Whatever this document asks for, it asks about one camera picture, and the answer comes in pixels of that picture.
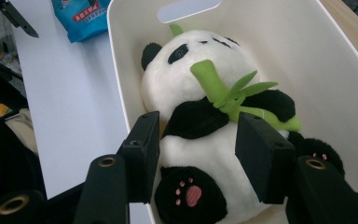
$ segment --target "metal grommet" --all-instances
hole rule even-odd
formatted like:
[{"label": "metal grommet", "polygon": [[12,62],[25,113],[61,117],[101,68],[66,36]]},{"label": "metal grommet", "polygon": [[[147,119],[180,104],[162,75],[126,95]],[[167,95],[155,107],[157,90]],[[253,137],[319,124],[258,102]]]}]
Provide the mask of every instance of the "metal grommet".
[{"label": "metal grommet", "polygon": [[315,159],[308,159],[305,161],[305,163],[315,169],[318,170],[324,170],[326,168],[326,165],[324,165],[324,163],[322,163],[321,161],[317,161]]},{"label": "metal grommet", "polygon": [[20,211],[30,202],[30,197],[26,194],[16,196],[0,205],[0,215],[6,216]]},{"label": "metal grommet", "polygon": [[107,157],[107,158],[100,160],[100,162],[98,162],[98,164],[101,167],[113,166],[116,164],[116,159],[114,157]]}]

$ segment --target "snack bag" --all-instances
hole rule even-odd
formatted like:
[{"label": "snack bag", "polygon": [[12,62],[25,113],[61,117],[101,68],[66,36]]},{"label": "snack bag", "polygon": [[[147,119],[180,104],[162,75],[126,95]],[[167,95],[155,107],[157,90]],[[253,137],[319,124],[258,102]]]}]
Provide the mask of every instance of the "snack bag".
[{"label": "snack bag", "polygon": [[68,32],[71,43],[81,42],[107,30],[110,0],[51,0],[54,13]]}]

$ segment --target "panda paw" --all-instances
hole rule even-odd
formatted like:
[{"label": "panda paw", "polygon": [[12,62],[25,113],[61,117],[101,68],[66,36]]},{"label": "panda paw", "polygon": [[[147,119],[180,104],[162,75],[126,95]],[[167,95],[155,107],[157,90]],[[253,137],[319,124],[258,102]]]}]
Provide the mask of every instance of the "panda paw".
[{"label": "panda paw", "polygon": [[162,221],[216,223],[227,215],[226,199],[214,180],[196,167],[161,168],[155,193]]}]

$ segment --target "white tabletop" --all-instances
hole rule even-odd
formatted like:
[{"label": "white tabletop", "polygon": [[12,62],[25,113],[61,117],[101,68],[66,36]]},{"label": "white tabletop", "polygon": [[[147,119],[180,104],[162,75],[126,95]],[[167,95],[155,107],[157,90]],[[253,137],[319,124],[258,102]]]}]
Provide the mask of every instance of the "white tabletop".
[{"label": "white tabletop", "polygon": [[[95,158],[114,154],[127,137],[108,33],[71,44],[51,1],[12,0],[36,29],[14,37],[48,197],[85,181]],[[143,204],[131,223],[148,223]]]}]

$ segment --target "white plastic basket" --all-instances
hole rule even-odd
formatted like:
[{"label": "white plastic basket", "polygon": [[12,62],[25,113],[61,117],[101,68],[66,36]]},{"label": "white plastic basket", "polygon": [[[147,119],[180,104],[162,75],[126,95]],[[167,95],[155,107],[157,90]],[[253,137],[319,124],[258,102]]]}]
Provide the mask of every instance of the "white plastic basket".
[{"label": "white plastic basket", "polygon": [[[159,21],[158,13],[174,2],[114,0],[108,9],[129,130],[145,113],[142,51],[150,42],[164,45],[172,39],[169,24]],[[261,78],[278,81],[278,88],[295,100],[303,135],[323,139],[337,150],[346,179],[358,192],[358,53],[318,0],[222,0],[174,23],[184,31],[228,36],[246,48],[264,74]]]}]

